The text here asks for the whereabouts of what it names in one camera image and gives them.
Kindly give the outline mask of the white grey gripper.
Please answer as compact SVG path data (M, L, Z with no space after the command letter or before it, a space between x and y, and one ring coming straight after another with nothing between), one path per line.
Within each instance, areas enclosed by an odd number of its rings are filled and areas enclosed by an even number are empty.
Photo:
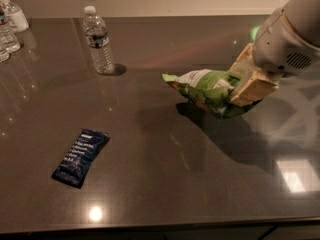
M254 62L264 71L256 69ZM230 101L239 107L251 105L278 89L276 73L301 75L319 64L320 48L293 28L283 9L276 9L228 70L240 78Z

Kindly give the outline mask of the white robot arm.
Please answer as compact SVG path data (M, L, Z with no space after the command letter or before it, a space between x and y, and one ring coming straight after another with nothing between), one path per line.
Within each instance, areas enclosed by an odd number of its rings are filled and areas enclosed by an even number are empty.
M230 71L240 77L230 102L243 107L278 89L279 80L320 63L320 0L289 0L260 26Z

